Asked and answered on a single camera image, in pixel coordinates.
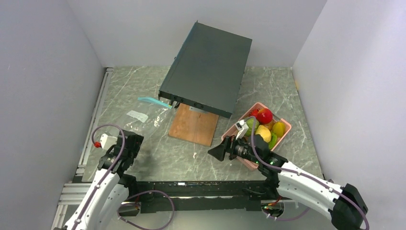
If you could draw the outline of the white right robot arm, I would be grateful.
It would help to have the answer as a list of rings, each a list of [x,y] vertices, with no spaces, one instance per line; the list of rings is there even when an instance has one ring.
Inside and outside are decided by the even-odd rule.
[[[208,154],[219,161],[229,154],[230,160],[240,157],[258,164],[257,169],[266,177],[258,192],[260,196],[281,196],[306,205],[329,219],[338,230],[359,230],[362,224],[367,230],[370,228],[368,208],[356,187],[341,186],[305,172],[271,151],[260,135],[252,136],[250,141],[227,136]]]

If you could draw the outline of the red toy apple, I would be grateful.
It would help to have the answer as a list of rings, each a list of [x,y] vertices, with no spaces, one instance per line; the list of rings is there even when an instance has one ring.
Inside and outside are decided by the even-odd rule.
[[[260,124],[268,124],[273,120],[273,114],[268,108],[259,109],[255,117]]]

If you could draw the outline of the clear zip top bag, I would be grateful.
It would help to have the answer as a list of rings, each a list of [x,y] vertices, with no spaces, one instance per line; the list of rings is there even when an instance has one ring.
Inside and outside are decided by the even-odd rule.
[[[149,139],[161,126],[172,106],[152,97],[139,97],[124,111],[116,124],[123,130],[131,131]]]

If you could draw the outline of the yellow toy walnut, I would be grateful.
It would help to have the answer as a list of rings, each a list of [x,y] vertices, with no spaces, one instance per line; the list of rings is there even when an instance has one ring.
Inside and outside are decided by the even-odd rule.
[[[256,129],[255,134],[260,135],[266,143],[269,143],[271,141],[271,132],[264,125],[259,125]]]

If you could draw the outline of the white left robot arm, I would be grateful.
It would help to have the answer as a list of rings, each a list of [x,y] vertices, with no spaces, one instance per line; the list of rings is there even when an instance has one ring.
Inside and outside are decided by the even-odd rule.
[[[103,230],[122,202],[136,198],[139,192],[136,177],[125,172],[132,166],[143,140],[142,135],[124,130],[114,144],[97,143],[107,151],[99,159],[93,182],[82,202],[62,229]]]

